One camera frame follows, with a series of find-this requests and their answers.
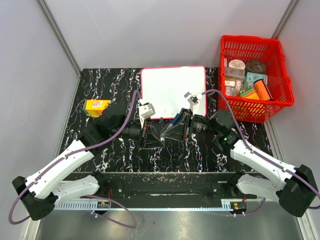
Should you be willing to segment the white marker blue cap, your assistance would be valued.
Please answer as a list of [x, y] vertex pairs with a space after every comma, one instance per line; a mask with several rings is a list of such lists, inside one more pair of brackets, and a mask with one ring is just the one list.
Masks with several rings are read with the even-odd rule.
[[167, 135], [170, 130], [174, 127], [174, 125], [178, 122], [178, 120], [180, 119], [181, 117], [181, 114], [180, 113], [177, 113], [175, 115], [175, 117], [172, 119], [172, 121], [170, 122], [170, 124], [168, 125], [168, 127], [166, 129], [163, 129], [161, 132], [160, 132], [160, 137], [161, 138], [164, 138], [165, 135]]

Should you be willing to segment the pink framed whiteboard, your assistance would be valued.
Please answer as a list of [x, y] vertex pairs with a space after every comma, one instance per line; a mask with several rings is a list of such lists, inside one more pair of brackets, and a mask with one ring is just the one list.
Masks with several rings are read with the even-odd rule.
[[206, 69], [201, 65], [143, 68], [140, 84], [141, 96], [155, 109], [151, 118], [172, 119], [182, 108], [189, 108], [186, 93], [206, 90]]

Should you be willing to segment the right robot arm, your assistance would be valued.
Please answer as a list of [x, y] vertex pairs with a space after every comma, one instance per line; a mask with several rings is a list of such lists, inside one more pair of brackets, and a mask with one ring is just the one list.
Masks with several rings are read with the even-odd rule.
[[161, 137], [187, 141], [192, 135], [212, 137], [216, 152], [248, 165], [263, 178], [241, 173], [227, 186], [233, 198], [256, 195], [272, 200], [289, 214], [301, 218], [319, 195], [312, 170], [306, 165], [296, 167], [280, 161], [254, 147], [235, 131], [236, 123], [228, 110], [218, 110], [211, 118], [182, 109]]

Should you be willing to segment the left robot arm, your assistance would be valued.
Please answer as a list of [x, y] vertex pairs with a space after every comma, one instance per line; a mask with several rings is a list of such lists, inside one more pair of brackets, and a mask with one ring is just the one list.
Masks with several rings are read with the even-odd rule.
[[105, 145], [115, 138], [137, 140], [140, 149], [163, 148], [164, 143], [151, 127], [151, 117], [155, 114], [152, 104], [139, 106], [138, 113], [138, 119], [130, 119], [131, 112], [125, 113], [116, 104], [111, 104], [46, 167], [29, 177], [16, 177], [12, 185], [28, 217], [33, 221], [41, 220], [56, 206], [76, 198], [111, 196], [109, 181], [98, 171], [79, 180], [67, 183], [62, 183], [62, 180], [77, 167], [99, 155]]

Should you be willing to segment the orange sponge pack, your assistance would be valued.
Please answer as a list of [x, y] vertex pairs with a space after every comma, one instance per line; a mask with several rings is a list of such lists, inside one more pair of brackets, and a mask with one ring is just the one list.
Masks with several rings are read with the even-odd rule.
[[107, 99], [86, 99], [82, 110], [86, 116], [97, 118], [102, 115], [111, 102]]

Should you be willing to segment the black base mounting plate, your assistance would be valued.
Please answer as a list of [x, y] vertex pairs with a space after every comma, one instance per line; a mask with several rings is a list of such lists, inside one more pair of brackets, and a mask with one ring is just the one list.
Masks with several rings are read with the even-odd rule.
[[105, 196], [113, 200], [166, 196], [189, 197], [202, 203], [205, 199], [242, 200], [244, 194], [231, 182], [235, 173], [143, 172], [101, 173], [98, 177], [109, 191]]

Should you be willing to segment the pink snack box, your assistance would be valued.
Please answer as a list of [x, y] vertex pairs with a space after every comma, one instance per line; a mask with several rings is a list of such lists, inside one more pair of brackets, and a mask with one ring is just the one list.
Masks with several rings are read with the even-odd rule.
[[245, 70], [244, 69], [225, 66], [224, 67], [224, 75], [228, 79], [241, 80], [242, 81], [244, 79], [244, 77], [245, 77]]

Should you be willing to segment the pink round roll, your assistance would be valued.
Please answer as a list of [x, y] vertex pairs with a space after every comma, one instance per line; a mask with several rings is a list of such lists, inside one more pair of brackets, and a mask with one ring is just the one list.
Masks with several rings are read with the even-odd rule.
[[246, 69], [245, 63], [240, 59], [232, 59], [231, 61], [229, 61], [228, 67], [235, 68], [235, 69], [240, 69], [240, 70], [245, 70]]

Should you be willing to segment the teal small box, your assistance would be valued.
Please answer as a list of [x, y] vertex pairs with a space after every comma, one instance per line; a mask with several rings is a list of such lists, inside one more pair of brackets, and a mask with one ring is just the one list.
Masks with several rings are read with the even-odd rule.
[[245, 80], [251, 84], [261, 79], [264, 80], [266, 84], [268, 84], [268, 76], [266, 74], [247, 72], [245, 75]]

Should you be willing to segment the orange cylinder can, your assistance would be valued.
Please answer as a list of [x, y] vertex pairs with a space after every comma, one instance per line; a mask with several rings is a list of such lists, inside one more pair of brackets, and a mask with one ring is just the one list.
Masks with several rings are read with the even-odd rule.
[[253, 88], [262, 101], [272, 101], [273, 97], [263, 79], [258, 79], [253, 83]]

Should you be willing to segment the brown round tin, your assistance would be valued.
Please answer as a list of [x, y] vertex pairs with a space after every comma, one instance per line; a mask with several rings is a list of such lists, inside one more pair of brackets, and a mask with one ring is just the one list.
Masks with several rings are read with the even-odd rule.
[[245, 64], [245, 70], [246, 72], [265, 75], [267, 72], [267, 66], [261, 60], [249, 59]]

